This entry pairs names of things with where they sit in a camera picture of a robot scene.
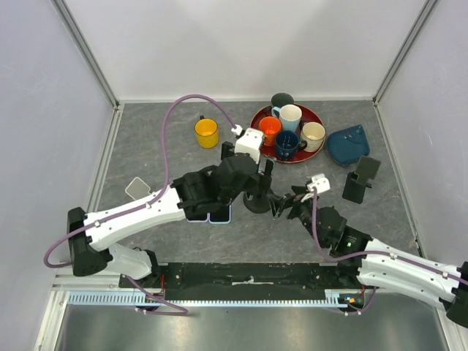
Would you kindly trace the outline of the purple case phone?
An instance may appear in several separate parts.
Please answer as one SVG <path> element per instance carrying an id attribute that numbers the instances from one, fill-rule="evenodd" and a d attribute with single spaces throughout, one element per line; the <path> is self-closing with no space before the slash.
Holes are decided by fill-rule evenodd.
<path id="1" fill-rule="evenodd" d="M 208 215 L 205 214 L 205 215 L 202 215 L 202 216 L 189 217 L 189 218 L 187 218 L 187 221 L 188 222 L 194 222 L 194 223 L 198 223 L 198 222 L 204 223 L 204 222 L 208 221 Z"/>

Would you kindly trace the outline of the black round base phone stand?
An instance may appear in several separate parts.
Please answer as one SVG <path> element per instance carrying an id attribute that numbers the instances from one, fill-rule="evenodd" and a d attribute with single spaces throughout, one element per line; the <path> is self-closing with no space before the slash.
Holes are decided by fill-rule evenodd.
<path id="1" fill-rule="evenodd" d="M 271 193 L 271 176 L 261 175 L 259 184 L 252 190 L 244 192 L 244 205 L 255 214 L 264 214 L 270 211 L 268 195 Z"/>

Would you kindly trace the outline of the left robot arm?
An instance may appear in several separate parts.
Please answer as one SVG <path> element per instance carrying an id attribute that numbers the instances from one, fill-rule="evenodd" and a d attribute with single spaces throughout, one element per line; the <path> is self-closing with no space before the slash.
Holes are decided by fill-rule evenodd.
<path id="1" fill-rule="evenodd" d="M 267 195 L 274 162 L 264 171 L 248 153 L 222 145 L 219 165 L 207 166 L 177 178 L 164 190 L 126 205 L 97 213 L 77 207 L 67 214 L 69 253 L 74 276 L 91 276 L 103 270 L 137 280 L 144 287 L 158 284 L 161 270 L 151 250 L 129 249 L 119 241 L 160 224 L 204 219 L 228 223 L 231 205 L 239 195 L 251 202 Z"/>

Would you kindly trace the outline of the blue case phone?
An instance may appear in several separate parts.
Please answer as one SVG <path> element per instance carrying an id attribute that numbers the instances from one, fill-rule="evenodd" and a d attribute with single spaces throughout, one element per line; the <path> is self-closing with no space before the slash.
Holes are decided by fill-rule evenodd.
<path id="1" fill-rule="evenodd" d="M 231 221 L 232 215 L 232 206 L 231 205 L 223 205 L 219 209 L 214 212 L 211 212 L 208 215 L 208 221 L 211 224 L 227 224 Z"/>

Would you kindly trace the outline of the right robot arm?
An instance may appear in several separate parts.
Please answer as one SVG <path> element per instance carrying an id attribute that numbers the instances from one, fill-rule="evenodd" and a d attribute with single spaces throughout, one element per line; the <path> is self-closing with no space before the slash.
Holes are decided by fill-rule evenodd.
<path id="1" fill-rule="evenodd" d="M 318 207 L 317 188 L 297 186 L 295 194 L 269 192 L 272 214 L 299 219 L 319 254 L 336 264 L 335 279 L 342 287 L 355 284 L 392 290 L 445 312 L 457 325 L 467 326 L 467 264 L 427 260 L 396 249 L 349 225 L 334 207 Z"/>

